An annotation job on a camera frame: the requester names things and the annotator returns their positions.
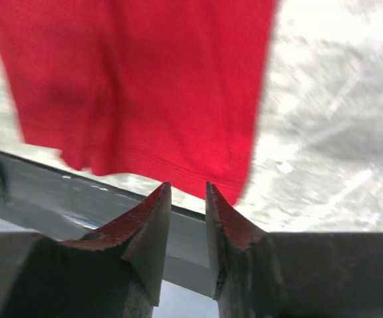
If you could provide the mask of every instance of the red towel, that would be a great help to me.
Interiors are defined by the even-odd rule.
[[[98,176],[234,203],[250,166],[275,0],[0,1],[25,142]]]

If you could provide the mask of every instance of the gray floor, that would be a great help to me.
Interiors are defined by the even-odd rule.
[[[267,230],[383,230],[383,0],[281,1],[261,105],[237,209]],[[21,142],[1,67],[0,149],[68,170]],[[145,195],[158,185],[100,180]],[[204,211],[180,191],[174,204]]]

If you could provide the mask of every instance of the concrete floor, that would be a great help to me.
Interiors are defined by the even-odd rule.
[[[266,77],[237,209],[268,231],[383,231],[383,0],[282,0]],[[7,92],[0,66],[0,150],[69,170],[55,150],[21,142]],[[144,195],[159,184],[97,179]]]

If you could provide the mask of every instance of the white speckled floor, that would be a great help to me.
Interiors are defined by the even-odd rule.
[[[22,143],[7,92],[0,67],[0,150],[68,170],[55,150]],[[144,195],[158,185],[99,179]],[[281,1],[237,209],[269,231],[383,230],[383,0]]]

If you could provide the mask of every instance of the red cloth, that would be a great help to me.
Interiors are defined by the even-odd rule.
[[[275,0],[0,1],[25,142],[98,176],[234,203],[250,166]]]

